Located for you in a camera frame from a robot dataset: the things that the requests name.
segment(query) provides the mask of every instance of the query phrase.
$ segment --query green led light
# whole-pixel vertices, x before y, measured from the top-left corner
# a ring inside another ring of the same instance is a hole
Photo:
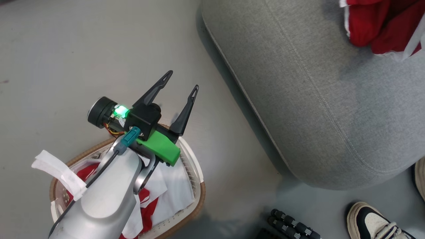
[[[113,114],[114,115],[121,115],[122,118],[127,117],[127,112],[129,110],[127,108],[125,108],[124,106],[120,105],[118,106],[114,111]]]

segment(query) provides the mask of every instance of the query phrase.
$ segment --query teal connector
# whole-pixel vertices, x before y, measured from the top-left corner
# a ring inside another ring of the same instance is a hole
[[[132,127],[128,133],[124,135],[121,143],[123,143],[126,147],[130,146],[140,135],[140,129],[136,126]]]
[[[127,150],[127,147],[130,146],[139,137],[139,135],[140,129],[136,126],[132,127],[113,148],[113,150],[118,151],[118,155],[122,155]]]

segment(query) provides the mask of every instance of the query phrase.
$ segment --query basket rim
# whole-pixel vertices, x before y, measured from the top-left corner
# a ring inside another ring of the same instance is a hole
[[[202,210],[202,206],[204,205],[204,201],[205,201],[205,182],[204,182],[204,177],[202,175],[202,171],[201,168],[199,166],[199,162],[197,161],[193,151],[190,149],[189,145],[187,144],[187,142],[183,139],[183,138],[179,138],[182,139],[181,142],[182,144],[188,149],[189,154],[191,154],[191,156],[194,157],[194,163],[196,166],[196,169],[199,171],[200,175],[200,190],[201,190],[201,194],[199,196],[199,201],[198,204],[196,205],[195,209],[185,218],[183,218],[181,221],[179,221],[176,225],[174,225],[172,228],[170,228],[169,230],[165,231],[164,233],[162,233],[161,235],[159,235],[158,237],[156,237],[156,239],[165,239],[171,235],[173,235],[178,229],[180,229],[181,227],[183,227],[186,223],[188,223],[190,220],[192,220],[193,218],[195,218],[199,212]],[[99,150],[100,148],[103,148],[111,143],[113,143],[116,140],[116,138],[110,138],[107,139],[93,147],[91,147],[90,149],[80,153],[79,155],[77,155],[75,158],[71,159],[70,161],[66,162],[66,165],[68,167],[71,167],[73,165],[75,165],[76,163],[78,163],[79,161],[81,161],[82,159],[84,159],[85,157],[87,157],[88,155],[92,154],[93,152]],[[49,198],[50,201],[53,202],[56,200],[56,185],[57,185],[58,179],[57,178],[53,178],[51,183],[50,183],[50,190],[49,190]]]

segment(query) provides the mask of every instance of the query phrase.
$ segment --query shoelace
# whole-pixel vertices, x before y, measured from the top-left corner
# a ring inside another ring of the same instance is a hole
[[[410,239],[410,237],[404,234],[396,225],[395,222],[386,225],[374,239]]]

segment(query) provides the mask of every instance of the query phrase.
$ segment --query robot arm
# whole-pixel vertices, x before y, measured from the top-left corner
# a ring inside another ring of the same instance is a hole
[[[175,145],[184,133],[199,87],[196,85],[178,119],[165,128],[158,124],[161,108],[155,96],[173,74],[168,71],[132,109],[102,97],[87,119],[98,128],[124,132],[102,159],[97,175],[78,201],[72,201],[49,234],[50,239],[117,239],[136,205],[138,194],[160,162],[174,166],[180,156]],[[150,159],[143,165],[138,155]]]

